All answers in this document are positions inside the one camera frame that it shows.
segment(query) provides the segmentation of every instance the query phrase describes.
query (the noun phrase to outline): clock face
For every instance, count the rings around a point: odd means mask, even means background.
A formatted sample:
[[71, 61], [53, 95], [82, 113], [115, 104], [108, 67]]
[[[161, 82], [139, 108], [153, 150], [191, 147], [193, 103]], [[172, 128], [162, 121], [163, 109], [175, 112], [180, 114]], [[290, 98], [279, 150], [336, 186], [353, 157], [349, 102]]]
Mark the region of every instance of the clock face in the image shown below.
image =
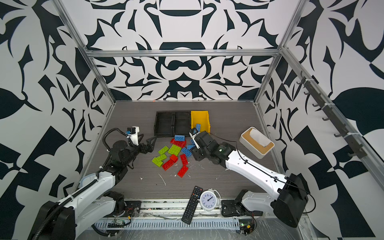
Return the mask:
[[203, 193], [201, 198], [201, 204], [208, 209], [216, 206], [216, 197], [214, 193], [211, 193], [211, 192]]

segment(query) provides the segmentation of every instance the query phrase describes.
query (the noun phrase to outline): yellow storage bin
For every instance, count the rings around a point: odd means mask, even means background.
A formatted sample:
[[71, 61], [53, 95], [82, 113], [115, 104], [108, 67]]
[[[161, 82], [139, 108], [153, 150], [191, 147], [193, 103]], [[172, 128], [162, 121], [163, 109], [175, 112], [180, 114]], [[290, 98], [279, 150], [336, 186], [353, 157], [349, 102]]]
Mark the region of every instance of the yellow storage bin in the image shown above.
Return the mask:
[[211, 131], [208, 111], [191, 111], [191, 128], [196, 127], [198, 123], [201, 124], [200, 132]]

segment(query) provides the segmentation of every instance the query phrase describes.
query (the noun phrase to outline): red toy brick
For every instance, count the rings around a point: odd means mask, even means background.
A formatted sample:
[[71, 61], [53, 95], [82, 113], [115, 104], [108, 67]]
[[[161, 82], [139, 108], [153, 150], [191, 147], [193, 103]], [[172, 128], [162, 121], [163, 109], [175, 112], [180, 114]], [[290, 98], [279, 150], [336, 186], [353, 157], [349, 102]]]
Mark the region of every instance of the red toy brick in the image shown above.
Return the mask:
[[180, 171], [177, 173], [180, 177], [183, 177], [184, 174], [188, 171], [187, 166], [183, 166]]
[[185, 154], [180, 156], [181, 162], [183, 163], [183, 166], [188, 165], [187, 156]]
[[178, 158], [176, 155], [172, 154], [172, 156], [169, 157], [173, 162], [177, 162]]
[[163, 168], [164, 170], [168, 170], [168, 168], [172, 167], [172, 165], [174, 164], [174, 162], [172, 160], [168, 160], [166, 163], [163, 164]]
[[174, 138], [170, 141], [172, 144], [175, 144], [176, 146], [179, 146], [181, 148], [185, 147], [187, 145], [187, 141], [175, 141]]

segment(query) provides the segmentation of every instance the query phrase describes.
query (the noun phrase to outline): robotic arm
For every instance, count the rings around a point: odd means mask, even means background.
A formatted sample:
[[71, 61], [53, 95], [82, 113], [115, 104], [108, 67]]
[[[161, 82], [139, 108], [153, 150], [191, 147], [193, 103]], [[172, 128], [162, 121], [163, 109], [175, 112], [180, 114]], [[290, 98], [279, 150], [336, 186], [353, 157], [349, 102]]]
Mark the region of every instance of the robotic arm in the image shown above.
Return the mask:
[[251, 191], [241, 191], [235, 201], [236, 210], [241, 215], [249, 215], [253, 211], [273, 212], [286, 225], [297, 227], [308, 202], [307, 192], [299, 177], [274, 172], [247, 158], [234, 146], [226, 142], [218, 144], [205, 131], [191, 129], [190, 136], [196, 143], [192, 149], [195, 160], [208, 158], [214, 164], [243, 175], [268, 193], [266, 198], [258, 198]]
[[[113, 131], [126, 136], [127, 141], [117, 141], [110, 148], [105, 139]], [[127, 166], [134, 169], [133, 162], [139, 153], [153, 151], [157, 137], [147, 139], [146, 144], [140, 143], [144, 135], [138, 133], [139, 127], [135, 126], [129, 127], [125, 133], [117, 128], [109, 130], [103, 136], [109, 154], [94, 179], [57, 203], [46, 202], [37, 214], [28, 239], [76, 239], [100, 218], [111, 213], [124, 213], [124, 195], [105, 192], [121, 181], [128, 171]]]

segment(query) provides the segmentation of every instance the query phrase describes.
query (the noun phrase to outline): black storage bin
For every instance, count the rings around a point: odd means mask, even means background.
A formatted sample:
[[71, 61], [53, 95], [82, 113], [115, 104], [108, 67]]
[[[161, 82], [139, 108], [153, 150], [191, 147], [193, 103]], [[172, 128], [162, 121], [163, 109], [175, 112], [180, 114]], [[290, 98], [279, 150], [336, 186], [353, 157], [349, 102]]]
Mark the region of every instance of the black storage bin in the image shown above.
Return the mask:
[[156, 112], [154, 135], [157, 137], [174, 137], [177, 135], [189, 135], [191, 129], [191, 112], [178, 111]]

